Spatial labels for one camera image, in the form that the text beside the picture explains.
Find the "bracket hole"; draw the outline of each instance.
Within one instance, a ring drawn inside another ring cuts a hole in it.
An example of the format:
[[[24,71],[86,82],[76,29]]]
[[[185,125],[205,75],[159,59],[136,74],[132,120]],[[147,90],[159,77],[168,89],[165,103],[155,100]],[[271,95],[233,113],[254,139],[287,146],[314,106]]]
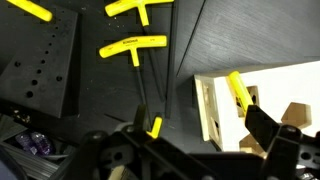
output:
[[[116,161],[119,161],[122,159],[122,153],[121,152],[117,152],[115,155],[114,155],[114,159]]]
[[[37,80],[32,80],[32,81],[31,81],[31,84],[35,86],[35,85],[38,84],[38,81],[37,81]]]
[[[301,154],[301,158],[303,160],[309,160],[311,158],[311,155],[309,153],[304,152]]]
[[[57,76],[57,81],[62,81],[62,77],[61,76]]]
[[[17,61],[17,62],[14,63],[14,66],[20,67],[20,66],[21,66],[21,63]]]
[[[27,98],[32,98],[33,97],[33,92],[32,91],[28,91],[26,93]]]

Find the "screw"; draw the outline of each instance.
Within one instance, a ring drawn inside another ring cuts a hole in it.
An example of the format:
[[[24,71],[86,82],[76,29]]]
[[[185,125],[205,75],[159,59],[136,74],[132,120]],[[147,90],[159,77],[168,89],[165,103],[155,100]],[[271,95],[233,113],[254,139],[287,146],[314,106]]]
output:
[[[134,131],[134,127],[133,126],[129,126],[128,128],[127,128],[127,132],[133,132]]]
[[[288,126],[288,127],[287,127],[287,130],[288,130],[289,132],[296,132],[296,131],[297,131],[296,128],[291,127],[291,126]]]
[[[212,176],[203,176],[201,180],[214,180],[214,178]]]

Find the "metal plate with holes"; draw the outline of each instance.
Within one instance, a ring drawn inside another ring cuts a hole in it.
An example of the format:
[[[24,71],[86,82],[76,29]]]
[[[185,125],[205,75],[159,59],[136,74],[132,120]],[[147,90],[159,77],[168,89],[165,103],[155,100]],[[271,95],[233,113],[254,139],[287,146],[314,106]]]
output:
[[[77,111],[78,14],[61,7],[51,11],[55,19],[35,23],[42,33],[17,51],[0,76],[0,99],[6,109],[2,113],[24,121],[30,120],[30,111],[56,118]]]

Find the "yellow t-handle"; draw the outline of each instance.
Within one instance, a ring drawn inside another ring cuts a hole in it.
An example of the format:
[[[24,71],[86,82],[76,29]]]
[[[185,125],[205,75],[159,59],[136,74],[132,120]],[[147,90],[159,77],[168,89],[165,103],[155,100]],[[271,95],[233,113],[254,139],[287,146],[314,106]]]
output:
[[[156,117],[156,119],[154,120],[151,132],[147,131],[147,134],[151,136],[153,139],[157,139],[159,137],[161,125],[162,125],[162,118]]]
[[[110,44],[99,50],[102,58],[107,58],[123,51],[130,50],[133,66],[140,66],[137,48],[165,47],[167,46],[166,36],[136,36]]]
[[[248,106],[253,105],[253,101],[248,92],[247,87],[244,85],[241,76],[238,71],[234,71],[230,73],[229,80],[232,88],[234,89],[236,96],[239,99],[239,103],[241,104],[241,108],[243,110],[244,115],[247,114]]]
[[[112,17],[129,9],[138,8],[143,26],[149,25],[148,14],[146,10],[147,4],[168,3],[174,0],[119,0],[105,7],[108,16]]]
[[[38,18],[44,20],[44,21],[51,21],[52,19],[52,13],[45,8],[29,1],[29,0],[7,0],[11,4],[27,11],[30,14],[33,14],[34,16],[37,16]]]

